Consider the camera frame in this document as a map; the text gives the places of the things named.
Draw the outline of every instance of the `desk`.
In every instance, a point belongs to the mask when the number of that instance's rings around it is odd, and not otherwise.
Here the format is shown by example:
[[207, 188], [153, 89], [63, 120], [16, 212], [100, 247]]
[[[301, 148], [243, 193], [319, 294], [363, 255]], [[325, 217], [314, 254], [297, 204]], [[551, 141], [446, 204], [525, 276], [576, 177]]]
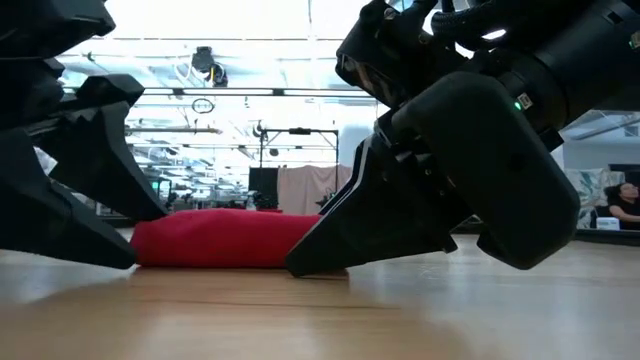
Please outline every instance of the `desk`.
[[574, 242], [522, 272], [473, 240], [308, 280], [0, 252], [0, 358], [638, 359], [640, 249]]

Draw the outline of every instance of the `person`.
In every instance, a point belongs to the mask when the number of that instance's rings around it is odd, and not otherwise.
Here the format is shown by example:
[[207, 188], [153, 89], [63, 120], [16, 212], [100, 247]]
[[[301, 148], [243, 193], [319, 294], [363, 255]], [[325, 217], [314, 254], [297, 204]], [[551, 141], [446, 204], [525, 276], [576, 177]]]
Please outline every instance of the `person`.
[[178, 199], [178, 194], [176, 194], [175, 192], [171, 192], [169, 193], [169, 196], [167, 196], [167, 202], [164, 204], [164, 206], [167, 208], [167, 210], [169, 210], [169, 212], [173, 212], [173, 203]]
[[640, 230], [638, 187], [622, 183], [605, 189], [611, 215], [620, 220], [621, 230]]

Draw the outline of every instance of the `white wall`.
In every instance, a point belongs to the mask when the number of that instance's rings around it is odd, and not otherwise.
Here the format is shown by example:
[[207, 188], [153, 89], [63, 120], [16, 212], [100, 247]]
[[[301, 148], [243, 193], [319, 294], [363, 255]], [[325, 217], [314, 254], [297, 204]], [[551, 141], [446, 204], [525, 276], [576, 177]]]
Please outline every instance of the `white wall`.
[[563, 146], [566, 169], [599, 169], [609, 164], [640, 164], [640, 143], [567, 142]]
[[562, 145], [551, 152], [551, 157], [558, 163], [560, 169], [564, 170], [564, 149]]
[[353, 167], [356, 148], [362, 140], [371, 134], [373, 134], [373, 124], [371, 126], [364, 124], [358, 126], [350, 125], [340, 130], [340, 145], [338, 147], [340, 165]]

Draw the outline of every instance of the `pink curtain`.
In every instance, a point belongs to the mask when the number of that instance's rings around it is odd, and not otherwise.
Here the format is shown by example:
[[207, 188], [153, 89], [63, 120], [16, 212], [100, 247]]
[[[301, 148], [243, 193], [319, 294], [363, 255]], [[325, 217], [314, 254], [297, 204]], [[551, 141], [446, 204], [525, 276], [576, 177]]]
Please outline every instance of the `pink curtain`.
[[[351, 168], [338, 166], [338, 189], [351, 177]], [[320, 211], [324, 196], [335, 193], [336, 167], [280, 168], [278, 171], [278, 204], [285, 214], [312, 215]]]

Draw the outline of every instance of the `red cloth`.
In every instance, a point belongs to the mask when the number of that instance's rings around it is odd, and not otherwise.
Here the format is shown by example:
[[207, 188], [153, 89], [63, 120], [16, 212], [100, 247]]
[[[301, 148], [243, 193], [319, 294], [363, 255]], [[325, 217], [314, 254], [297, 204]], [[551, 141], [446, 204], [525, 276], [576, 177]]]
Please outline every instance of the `red cloth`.
[[180, 211], [136, 225], [141, 266], [282, 268], [291, 248], [321, 216], [234, 209]]
[[282, 214], [282, 210], [280, 210], [280, 209], [258, 209], [258, 211]]

